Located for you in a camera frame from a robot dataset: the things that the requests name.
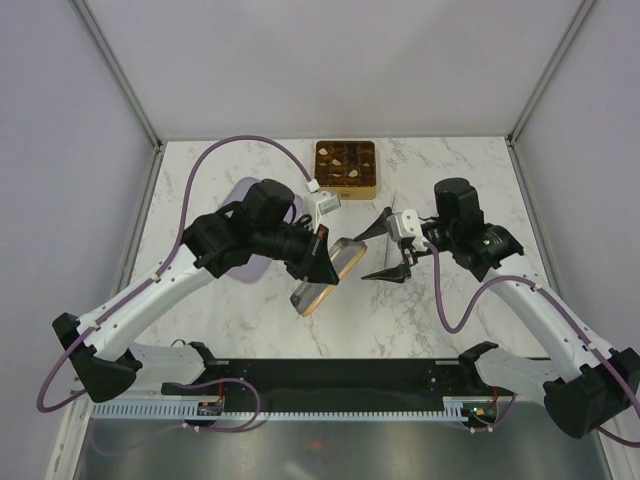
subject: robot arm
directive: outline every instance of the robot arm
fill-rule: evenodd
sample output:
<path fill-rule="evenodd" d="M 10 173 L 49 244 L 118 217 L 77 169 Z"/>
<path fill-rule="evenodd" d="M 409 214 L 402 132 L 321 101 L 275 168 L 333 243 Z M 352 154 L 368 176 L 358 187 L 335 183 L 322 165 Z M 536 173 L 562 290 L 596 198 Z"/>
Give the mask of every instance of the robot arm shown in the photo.
<path fill-rule="evenodd" d="M 516 313 L 550 358 L 521 358 L 484 342 L 460 355 L 472 387 L 498 386 L 523 395 L 543 405 L 555 423 L 575 438 L 628 408 L 629 399 L 593 351 L 603 353 L 633 392 L 640 383 L 640 357 L 636 352 L 630 348 L 615 351 L 580 320 L 545 284 L 517 240 L 503 227 L 484 222 L 477 192 L 467 180 L 443 180 L 436 184 L 435 195 L 438 217 L 421 223 L 415 210 L 393 213 L 385 209 L 356 237 L 364 240 L 388 233 L 403 259 L 397 267 L 363 279 L 402 283 L 411 277 L 411 267 L 418 259 L 430 254 L 434 255 L 439 275 L 438 252 L 449 251 L 456 263 L 482 284 L 481 290 L 490 288 Z M 436 290 L 439 298 L 438 279 Z M 449 327 L 444 320 L 443 324 L 450 333 L 457 333 L 466 318 L 457 327 Z M 589 344 L 576 329 L 588 333 Z"/>
<path fill-rule="evenodd" d="M 285 223 L 293 193 L 274 180 L 263 180 L 241 202 L 196 218 L 162 273 L 155 266 L 95 310 L 79 318 L 68 313 L 58 317 L 53 327 L 65 349 L 88 328 L 95 330 L 70 355 L 91 399 L 111 400 L 132 385 L 149 389 L 198 380 L 213 359 L 203 344 L 172 348 L 134 341 L 180 300 L 229 269 L 244 265 L 254 254 L 284 261 L 295 279 L 337 284 L 327 248 L 328 229 L 320 220 L 340 204 L 326 192 L 312 192 L 309 197 L 307 203 L 317 206 L 317 213 Z M 98 323 L 104 312 L 118 306 L 108 321 Z"/>

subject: marble tabletop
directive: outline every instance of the marble tabletop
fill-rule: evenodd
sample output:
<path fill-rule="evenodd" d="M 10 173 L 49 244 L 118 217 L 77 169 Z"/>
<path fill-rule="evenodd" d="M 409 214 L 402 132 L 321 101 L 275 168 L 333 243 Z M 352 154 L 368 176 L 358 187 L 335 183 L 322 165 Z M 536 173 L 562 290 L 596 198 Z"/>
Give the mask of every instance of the marble tabletop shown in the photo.
<path fill-rule="evenodd" d="M 478 190 L 486 221 L 503 225 L 542 265 L 504 139 L 390 138 L 376 143 L 379 186 L 372 201 L 344 201 L 325 224 L 331 244 L 353 237 L 390 205 L 435 214 L 433 185 L 443 178 L 467 178 Z M 315 139 L 284 140 L 311 168 Z M 162 162 L 136 260 L 134 278 L 168 253 L 176 235 L 189 171 L 212 142 L 170 142 Z M 255 142 L 229 144 L 201 166 L 191 195 L 187 224 L 218 208 L 243 177 L 273 178 L 302 195 L 305 181 L 280 151 Z M 522 322 L 492 293 L 480 300 L 457 335 L 438 319 L 433 293 L 433 263 L 420 260 L 405 284 L 365 282 L 360 277 L 384 267 L 386 241 L 367 242 L 368 252 L 309 317 L 289 304 L 297 282 L 282 263 L 272 262 L 261 281 L 245 285 L 228 277 L 185 298 L 150 326 L 138 342 L 169 345 L 177 338 L 204 342 L 219 358 L 451 358 L 484 340 L 523 356 L 546 356 Z M 389 248 L 388 266 L 399 260 Z M 444 304 L 451 323 L 460 319 L 478 282 L 444 254 Z"/>

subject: metal frame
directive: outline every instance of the metal frame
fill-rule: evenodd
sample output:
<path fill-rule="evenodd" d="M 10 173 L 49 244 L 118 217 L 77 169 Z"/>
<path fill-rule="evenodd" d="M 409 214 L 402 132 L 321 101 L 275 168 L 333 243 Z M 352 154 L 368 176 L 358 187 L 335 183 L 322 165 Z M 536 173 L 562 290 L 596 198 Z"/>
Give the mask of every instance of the metal frame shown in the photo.
<path fill-rule="evenodd" d="M 113 50 L 109 45 L 109 42 L 107 41 L 107 38 L 105 37 L 102 29 L 100 28 L 100 25 L 98 24 L 98 21 L 96 20 L 93 12 L 89 8 L 85 0 L 68 1 L 69 5 L 71 5 L 76 15 L 78 15 L 78 18 L 80 19 L 86 32 L 89 34 L 89 38 L 102 57 L 107 70 L 109 70 L 109 73 L 113 77 L 116 86 L 122 93 L 122 96 L 127 102 L 129 108 L 132 110 L 134 116 L 138 120 L 138 123 L 149 139 L 149 142 L 151 142 L 151 145 L 153 145 L 155 148 L 159 149 L 162 146 L 162 141 L 160 140 L 160 137 L 158 136 L 155 128 L 153 128 L 151 120 L 149 120 L 149 117 L 145 113 L 144 108 L 142 107 L 142 103 L 140 103 L 140 100 L 133 90 L 133 87 L 131 86 L 131 83 L 125 75 L 124 70 L 120 66 L 120 63 L 113 53 Z"/>
<path fill-rule="evenodd" d="M 141 195 L 138 212 L 134 221 L 131 235 L 129 237 L 128 246 L 121 262 L 121 274 L 118 277 L 116 284 L 114 285 L 113 293 L 115 294 L 116 292 L 126 287 L 131 280 L 135 265 L 135 259 L 142 239 L 142 234 L 144 232 L 147 214 L 151 206 L 153 192 L 160 173 L 160 167 L 164 155 L 163 144 L 167 139 L 160 138 L 157 131 L 153 127 L 151 120 L 147 116 L 122 66 L 118 62 L 112 48 L 109 45 L 109 42 L 107 41 L 102 29 L 100 28 L 97 19 L 95 18 L 90 7 L 87 5 L 86 0 L 68 0 L 68 2 L 73 8 L 74 12 L 78 15 L 92 43 L 95 45 L 96 49 L 101 55 L 107 69 L 109 70 L 109 73 L 114 79 L 129 108 L 135 115 L 142 130 L 144 131 L 146 137 L 153 145 L 155 150 L 153 161 L 149 164 L 148 179 L 144 191 Z M 549 284 L 556 292 L 558 292 L 561 297 L 562 292 L 560 282 L 556 273 L 556 264 L 553 260 L 552 252 L 548 247 L 546 235 L 544 233 L 543 226 L 540 222 L 539 215 L 537 214 L 535 208 L 535 200 L 531 195 L 529 182 L 527 181 L 526 170 L 523 168 L 522 159 L 518 155 L 517 140 L 525 129 L 548 85 L 557 74 L 559 67 L 565 60 L 571 45 L 575 41 L 579 32 L 584 27 L 590 15 L 593 13 L 597 3 L 598 0 L 581 1 L 569 25 L 567 26 L 560 41 L 558 42 L 558 45 L 553 51 L 551 58 L 547 62 L 540 78 L 536 82 L 536 85 L 526 104 L 524 105 L 522 112 L 518 116 L 518 119 L 513 129 L 511 130 L 511 133 L 505 137 L 507 149 L 511 157 L 518 185 L 523 195 L 525 208 L 533 228 L 534 237 L 540 251 L 540 256 L 542 258 L 543 266 Z M 153 397 L 156 395 L 156 393 L 149 392 L 149 395 Z M 486 400 L 486 397 L 454 397 L 454 399 L 458 398 L 465 401 Z M 75 469 L 77 468 L 77 463 L 84 440 L 84 433 L 86 431 L 92 410 L 93 403 L 86 398 L 77 400 L 67 407 L 64 418 L 62 420 L 62 426 L 56 440 L 56 446 L 51 458 L 51 462 L 47 470 L 46 478 L 48 480 L 69 479 L 73 477 Z M 605 458 L 613 459 L 613 453 L 615 453 L 615 450 L 612 452 L 611 449 L 611 446 L 609 446 L 608 448 L 605 446 L 605 449 L 603 450 Z"/>
<path fill-rule="evenodd" d="M 544 67 L 542 75 L 540 75 L 540 78 L 536 82 L 536 85 L 533 88 L 533 92 L 531 92 L 527 103 L 525 103 L 525 106 L 522 109 L 518 120 L 516 120 L 516 124 L 514 125 L 513 130 L 508 135 L 507 138 L 510 141 L 516 142 L 518 138 L 520 138 L 520 135 L 522 134 L 524 128 L 527 126 L 527 122 L 535 111 L 538 102 L 544 95 L 544 92 L 549 86 L 549 83 L 558 72 L 560 65 L 567 56 L 569 48 L 575 41 L 578 33 L 580 33 L 580 31 L 582 30 L 582 27 L 585 25 L 586 21 L 591 16 L 591 13 L 594 11 L 594 7 L 598 4 L 598 2 L 599 0 L 582 0 L 580 2 L 578 9 L 573 14 L 569 25 L 560 38 L 560 42 L 551 54 L 551 58 L 547 62 L 547 65 Z"/>
<path fill-rule="evenodd" d="M 218 136 L 209 136 L 209 137 L 162 137 L 162 143 L 167 144 L 169 142 L 211 142 L 212 140 L 219 140 L 220 138 L 224 138 L 226 135 Z M 446 132 L 435 132 L 430 133 L 428 135 L 418 135 L 418 134 L 407 134 L 402 135 L 402 138 L 503 138 L 505 137 L 504 132 L 496 132 L 496 133 L 446 133 Z M 286 137 L 274 136 L 273 138 L 279 140 L 308 140 L 310 138 L 316 138 L 312 135 L 292 135 Z M 377 135 L 373 135 L 370 137 L 360 137 L 360 136 L 352 136 L 352 135 L 331 135 L 329 137 L 322 138 L 331 138 L 332 140 L 367 140 L 372 138 L 388 138 L 388 137 L 380 137 Z"/>
<path fill-rule="evenodd" d="M 142 234 L 144 233 L 144 226 L 147 221 L 149 209 L 151 208 L 151 201 L 153 200 L 153 192 L 156 189 L 156 183 L 158 183 L 158 177 L 160 176 L 160 167 L 164 159 L 164 152 L 165 147 L 159 147 L 153 156 L 153 160 L 148 165 L 147 181 L 138 203 L 131 235 L 129 236 L 125 254 L 120 264 L 120 275 L 111 291 L 111 296 L 114 296 L 131 282 L 136 257 L 140 249 L 140 242 L 142 241 Z"/>
<path fill-rule="evenodd" d="M 622 420 L 616 417 L 609 421 L 608 427 L 613 433 L 621 435 L 624 431 L 621 425 Z M 599 435 L 599 438 L 602 445 L 602 455 L 609 466 L 612 478 L 615 480 L 638 478 L 634 467 L 638 461 L 633 459 L 636 454 L 635 450 L 624 447 L 602 435 Z"/>

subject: metal floor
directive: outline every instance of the metal floor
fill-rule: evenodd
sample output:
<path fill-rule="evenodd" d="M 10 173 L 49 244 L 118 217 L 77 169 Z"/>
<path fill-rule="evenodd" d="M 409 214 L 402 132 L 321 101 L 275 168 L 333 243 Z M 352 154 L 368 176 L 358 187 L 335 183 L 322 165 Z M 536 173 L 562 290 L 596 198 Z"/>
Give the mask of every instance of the metal floor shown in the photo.
<path fill-rule="evenodd" d="M 95 442 L 116 450 L 169 425 L 92 420 Z M 595 436 L 564 435 L 532 404 L 516 404 L 495 432 L 471 435 L 429 422 L 269 422 L 240 434 L 179 430 L 126 455 L 83 447 L 78 480 L 404 480 L 611 478 Z"/>

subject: white wall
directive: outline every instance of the white wall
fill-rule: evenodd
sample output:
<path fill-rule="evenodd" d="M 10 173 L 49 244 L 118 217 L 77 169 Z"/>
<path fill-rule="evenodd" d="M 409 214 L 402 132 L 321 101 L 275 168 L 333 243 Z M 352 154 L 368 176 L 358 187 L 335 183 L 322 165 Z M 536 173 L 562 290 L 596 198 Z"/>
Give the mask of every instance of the white wall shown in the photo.
<path fill-rule="evenodd" d="M 599 2 L 519 151 L 565 299 L 615 347 L 640 352 L 638 46 L 640 3 Z M 634 416 L 624 423 L 637 440 Z"/>
<path fill-rule="evenodd" d="M 152 150 L 65 0 L 5 0 L 0 22 L 0 477 L 31 480 L 61 418 L 35 407 L 51 322 L 108 298 Z"/>
<path fill-rule="evenodd" d="M 579 0 L 88 0 L 163 138 L 506 134 Z"/>

